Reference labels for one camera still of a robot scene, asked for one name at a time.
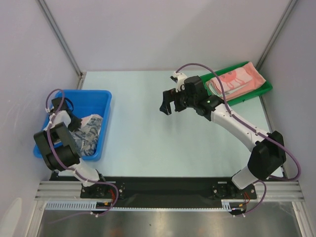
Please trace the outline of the patterned blue white towel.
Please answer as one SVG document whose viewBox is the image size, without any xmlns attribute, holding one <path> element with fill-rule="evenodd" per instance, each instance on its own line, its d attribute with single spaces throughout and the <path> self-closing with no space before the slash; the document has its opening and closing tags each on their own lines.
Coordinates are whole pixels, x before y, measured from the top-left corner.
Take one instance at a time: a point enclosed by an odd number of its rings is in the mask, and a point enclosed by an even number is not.
<svg viewBox="0 0 316 237">
<path fill-rule="evenodd" d="M 92 114 L 82 118 L 81 126 L 77 131 L 71 132 L 81 156 L 92 156 L 96 152 L 103 118 Z"/>
</svg>

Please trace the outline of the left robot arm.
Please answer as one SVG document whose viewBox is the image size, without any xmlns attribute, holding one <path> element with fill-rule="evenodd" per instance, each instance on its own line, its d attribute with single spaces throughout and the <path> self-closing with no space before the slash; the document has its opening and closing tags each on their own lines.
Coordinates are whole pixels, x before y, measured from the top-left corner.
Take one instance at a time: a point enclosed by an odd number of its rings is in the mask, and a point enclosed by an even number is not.
<svg viewBox="0 0 316 237">
<path fill-rule="evenodd" d="M 91 187 L 97 197 L 107 195 L 109 186 L 100 181 L 96 169 L 89 167 L 81 158 L 81 151 L 73 134 L 81 128 L 82 119 L 73 114 L 72 102 L 67 98 L 52 99 L 47 108 L 48 124 L 34 135 L 39 152 L 50 170 L 69 171 L 84 187 Z"/>
</svg>

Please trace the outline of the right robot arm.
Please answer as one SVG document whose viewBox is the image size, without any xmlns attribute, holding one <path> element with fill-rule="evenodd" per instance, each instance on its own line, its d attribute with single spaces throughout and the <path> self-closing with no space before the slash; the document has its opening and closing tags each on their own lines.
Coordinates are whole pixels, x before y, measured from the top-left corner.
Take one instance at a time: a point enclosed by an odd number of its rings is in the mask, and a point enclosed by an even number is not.
<svg viewBox="0 0 316 237">
<path fill-rule="evenodd" d="M 187 77 L 178 73 L 170 78 L 176 83 L 176 87 L 163 92 L 159 109 L 161 112 L 170 115 L 171 103 L 174 103 L 177 112 L 192 108 L 198 115 L 229 131 L 250 151 L 246 167 L 233 175 L 232 183 L 227 186 L 229 196 L 241 197 L 247 186 L 266 180 L 285 163 L 283 136 L 279 132 L 268 133 L 248 124 L 221 97 L 209 95 L 199 76 Z"/>
</svg>

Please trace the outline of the light blue towel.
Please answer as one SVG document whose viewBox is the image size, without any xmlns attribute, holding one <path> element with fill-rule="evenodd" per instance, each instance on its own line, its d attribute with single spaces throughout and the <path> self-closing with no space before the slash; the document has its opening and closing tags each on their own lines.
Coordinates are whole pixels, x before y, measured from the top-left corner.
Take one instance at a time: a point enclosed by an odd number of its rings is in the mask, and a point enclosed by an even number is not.
<svg viewBox="0 0 316 237">
<path fill-rule="evenodd" d="M 232 97 L 235 94 L 240 94 L 241 92 L 242 92 L 242 89 L 235 89 L 235 90 L 231 90 L 231 91 L 225 92 L 225 96 L 226 97 Z"/>
</svg>

